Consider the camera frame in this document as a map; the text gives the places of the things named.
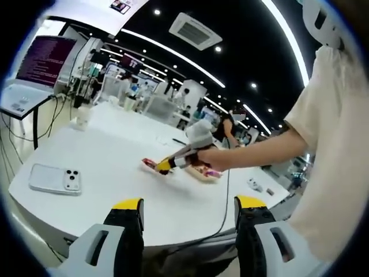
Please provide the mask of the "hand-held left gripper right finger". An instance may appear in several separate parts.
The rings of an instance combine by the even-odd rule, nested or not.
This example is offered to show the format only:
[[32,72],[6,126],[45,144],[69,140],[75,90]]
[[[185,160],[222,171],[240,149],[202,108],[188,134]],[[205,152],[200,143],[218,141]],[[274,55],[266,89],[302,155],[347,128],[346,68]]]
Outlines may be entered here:
[[237,195],[234,205],[240,276],[269,276],[267,255],[272,253],[272,247],[263,246],[256,226],[276,220],[260,199]]

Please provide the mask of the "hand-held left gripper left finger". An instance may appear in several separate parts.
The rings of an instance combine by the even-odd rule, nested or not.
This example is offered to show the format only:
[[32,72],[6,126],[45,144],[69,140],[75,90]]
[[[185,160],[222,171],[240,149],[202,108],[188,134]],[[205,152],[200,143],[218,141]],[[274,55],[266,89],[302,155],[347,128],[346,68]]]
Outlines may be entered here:
[[69,248],[68,276],[141,276],[144,199],[115,204]]

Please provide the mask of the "person's right hand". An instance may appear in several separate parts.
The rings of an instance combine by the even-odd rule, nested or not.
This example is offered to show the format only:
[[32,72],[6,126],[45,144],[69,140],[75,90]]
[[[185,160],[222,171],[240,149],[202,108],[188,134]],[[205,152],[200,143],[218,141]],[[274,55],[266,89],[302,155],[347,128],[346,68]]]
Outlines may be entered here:
[[209,148],[200,150],[197,154],[199,161],[208,164],[216,171],[225,171],[232,168],[231,150]]

